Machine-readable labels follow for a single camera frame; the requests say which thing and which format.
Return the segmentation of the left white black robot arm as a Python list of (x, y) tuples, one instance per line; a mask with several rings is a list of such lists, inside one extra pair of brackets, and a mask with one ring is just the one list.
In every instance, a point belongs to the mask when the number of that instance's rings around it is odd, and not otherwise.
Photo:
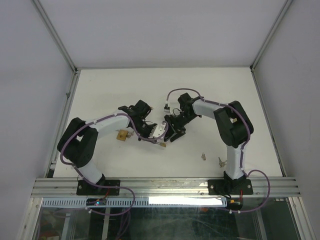
[(87, 188), (93, 194), (100, 194), (105, 188), (105, 176), (99, 171), (92, 158), (99, 138), (112, 132), (131, 128), (139, 140), (155, 142), (152, 132), (155, 123), (146, 123), (152, 108), (139, 100), (135, 105), (121, 106), (113, 114), (84, 121), (73, 118), (57, 144), (60, 161), (74, 167), (76, 172), (88, 181)]

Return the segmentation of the small brass padlock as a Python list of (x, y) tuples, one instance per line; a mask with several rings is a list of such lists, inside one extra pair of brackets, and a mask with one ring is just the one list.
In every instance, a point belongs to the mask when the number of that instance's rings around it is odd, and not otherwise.
[(156, 144), (164, 148), (167, 146), (164, 142), (156, 142)]

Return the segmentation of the large brass padlock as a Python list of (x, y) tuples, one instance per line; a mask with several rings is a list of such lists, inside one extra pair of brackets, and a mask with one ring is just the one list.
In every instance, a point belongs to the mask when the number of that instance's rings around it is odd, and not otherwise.
[(116, 136), (116, 139), (119, 141), (125, 142), (128, 137), (128, 134), (129, 134), (128, 130), (120, 129), (120, 130), (118, 130), (118, 134)]

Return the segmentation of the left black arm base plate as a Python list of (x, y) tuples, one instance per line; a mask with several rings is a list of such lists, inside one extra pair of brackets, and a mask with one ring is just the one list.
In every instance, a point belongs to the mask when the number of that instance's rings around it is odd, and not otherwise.
[(77, 196), (118, 196), (120, 194), (120, 190), (118, 188), (121, 185), (121, 181), (119, 179), (107, 179), (104, 182), (100, 183), (105, 187), (97, 187), (89, 184), (85, 180), (79, 180), (76, 190)]

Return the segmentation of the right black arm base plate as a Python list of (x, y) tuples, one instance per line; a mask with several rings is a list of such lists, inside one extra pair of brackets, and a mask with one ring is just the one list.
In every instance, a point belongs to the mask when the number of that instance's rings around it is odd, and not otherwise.
[(231, 195), (240, 196), (241, 194), (244, 196), (250, 196), (254, 194), (252, 182), (249, 179), (236, 182), (235, 185), (224, 179), (209, 179), (207, 181), (207, 186), (208, 194), (211, 196), (221, 195), (227, 197)]

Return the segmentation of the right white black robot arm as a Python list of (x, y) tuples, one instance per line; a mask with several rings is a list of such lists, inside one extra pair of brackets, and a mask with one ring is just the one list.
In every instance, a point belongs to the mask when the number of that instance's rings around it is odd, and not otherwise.
[(227, 148), (227, 165), (223, 187), (230, 194), (241, 189), (240, 179), (245, 177), (245, 148), (254, 127), (241, 103), (234, 100), (228, 104), (206, 100), (203, 96), (192, 98), (188, 93), (178, 98), (179, 114), (164, 116), (168, 130), (164, 141), (173, 142), (186, 134), (186, 125), (203, 116), (215, 120), (219, 136)]

